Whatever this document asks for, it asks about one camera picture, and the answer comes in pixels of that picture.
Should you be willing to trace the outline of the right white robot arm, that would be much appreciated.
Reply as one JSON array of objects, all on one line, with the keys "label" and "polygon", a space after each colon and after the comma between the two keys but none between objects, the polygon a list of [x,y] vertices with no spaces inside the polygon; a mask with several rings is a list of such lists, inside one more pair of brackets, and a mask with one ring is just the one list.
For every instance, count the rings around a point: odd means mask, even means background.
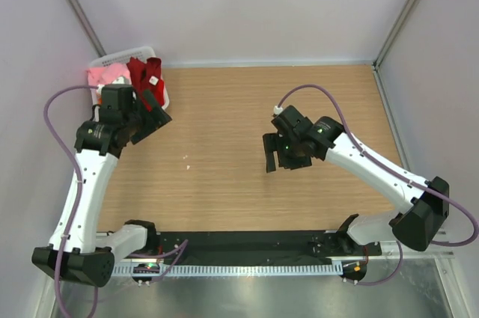
[{"label": "right white robot arm", "polygon": [[448,195],[449,185],[440,177],[414,187],[414,175],[348,135],[344,125],[323,116],[316,122],[294,106],[273,109],[276,131],[263,135],[266,171],[277,167],[295,170],[311,166],[319,159],[357,176],[386,197],[394,210],[376,215],[352,215],[337,237],[341,252],[354,255],[364,245],[396,240],[407,248],[425,251],[448,216],[449,205],[436,197]]}]

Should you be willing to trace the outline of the pink t shirt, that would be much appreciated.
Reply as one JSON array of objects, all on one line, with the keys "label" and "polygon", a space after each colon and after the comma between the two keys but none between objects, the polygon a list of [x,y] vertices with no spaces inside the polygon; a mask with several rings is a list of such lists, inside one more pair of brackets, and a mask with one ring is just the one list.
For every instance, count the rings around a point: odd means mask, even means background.
[{"label": "pink t shirt", "polygon": [[91,86],[131,84],[129,69],[122,63],[113,63],[107,67],[91,67],[87,69],[87,74],[88,84]]}]

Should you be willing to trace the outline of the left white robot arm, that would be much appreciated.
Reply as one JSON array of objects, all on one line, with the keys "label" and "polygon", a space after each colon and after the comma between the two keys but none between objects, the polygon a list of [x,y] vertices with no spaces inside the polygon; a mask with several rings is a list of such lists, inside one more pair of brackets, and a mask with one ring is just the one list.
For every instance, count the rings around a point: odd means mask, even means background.
[{"label": "left white robot arm", "polygon": [[138,254],[152,257],[160,243],[153,222],[133,219],[97,238],[103,198],[121,152],[171,121],[153,93],[132,85],[110,84],[101,90],[94,116],[76,131],[67,151],[74,174],[63,212],[45,247],[36,247],[32,263],[50,278],[104,287],[116,263]]}]

